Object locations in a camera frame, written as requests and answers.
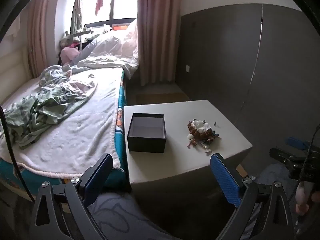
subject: screw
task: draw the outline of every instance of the screw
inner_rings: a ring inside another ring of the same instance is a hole
[[[243,181],[244,181],[244,183],[246,183],[246,184],[252,183],[252,179],[250,179],[249,177],[245,177],[245,178],[243,179]]]
[[[45,181],[44,183],[41,184],[41,187],[47,187],[49,185],[49,182]]]
[[[78,183],[79,180],[80,180],[80,179],[79,179],[78,177],[74,177],[74,178],[71,179],[71,183],[72,183],[72,184]]]
[[[276,187],[281,187],[281,183],[279,181],[275,181],[275,186]]]

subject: window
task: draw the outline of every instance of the window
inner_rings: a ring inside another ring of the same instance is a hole
[[[138,14],[138,0],[103,0],[95,16],[97,0],[83,0],[82,25],[97,27],[129,24]]]

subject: black cable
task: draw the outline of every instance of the black cable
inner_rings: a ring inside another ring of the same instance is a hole
[[[297,188],[298,188],[298,186],[299,186],[299,184],[300,184],[300,182],[301,182],[301,180],[302,180],[302,176],[303,176],[303,174],[304,174],[304,170],[305,170],[305,168],[306,168],[307,161],[308,161],[308,159],[309,159],[309,157],[310,157],[310,152],[311,152],[310,150],[311,150],[311,147],[312,147],[312,144],[313,144],[313,140],[315,139],[315,136],[316,136],[317,132],[319,131],[319,129],[320,129],[320,124],[316,127],[315,133],[314,133],[313,136],[312,136],[312,140],[311,140],[311,142],[310,142],[310,145],[309,145],[309,148],[308,148],[308,151],[307,151],[307,157],[306,157],[306,159],[304,160],[304,163],[303,163],[303,165],[302,165],[302,168],[301,168],[301,171],[300,171],[298,180],[297,180],[297,184],[296,184],[296,186],[294,187],[294,189],[293,189],[290,197],[288,198],[288,202],[290,202],[290,201],[292,200],[292,198],[293,198],[293,196],[295,195],[295,193],[296,193],[296,191],[297,191]]]
[[[16,170],[16,173],[17,173],[17,175],[19,177],[19,180],[21,181],[21,183],[22,183],[22,185],[24,187],[24,190],[27,192],[29,198],[31,199],[32,202],[35,202],[35,199],[33,198],[32,194],[30,193],[30,191],[29,191],[29,189],[28,189],[28,187],[27,187],[27,185],[26,185],[26,183],[25,183],[25,181],[24,181],[24,179],[23,179],[23,177],[21,175],[21,172],[19,170],[16,158],[14,157],[7,120],[5,119],[4,111],[3,111],[1,106],[0,106],[0,120],[1,120],[1,123],[2,123],[3,132],[4,132],[4,136],[5,136],[5,141],[7,142],[10,158],[11,158],[12,164],[14,166],[14,169]]]

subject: black box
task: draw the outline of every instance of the black box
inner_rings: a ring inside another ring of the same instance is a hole
[[[132,114],[127,136],[129,151],[163,153],[166,139],[163,114]]]

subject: mattress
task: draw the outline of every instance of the mattress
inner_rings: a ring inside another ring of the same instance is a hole
[[[115,189],[121,189],[127,185],[127,163],[123,133],[123,107],[126,105],[126,99],[124,96],[125,91],[123,86],[123,78],[124,72],[122,72],[121,84],[119,88],[118,113],[115,129],[115,149],[120,159],[120,167],[123,171],[121,169],[113,169],[105,182],[106,187]],[[10,97],[10,101],[7,104],[4,104],[3,107],[6,108],[8,104],[16,102],[22,97],[29,95],[30,91],[34,90],[38,86],[38,82],[39,78],[36,78],[24,84],[13,96]],[[70,181],[70,179],[44,177],[22,167],[20,168],[20,171],[33,195],[37,194],[39,187],[44,181],[49,181],[52,185],[64,184]],[[12,187],[23,189],[21,182],[17,179],[13,165],[2,159],[0,159],[0,179],[2,182],[7,183]]]

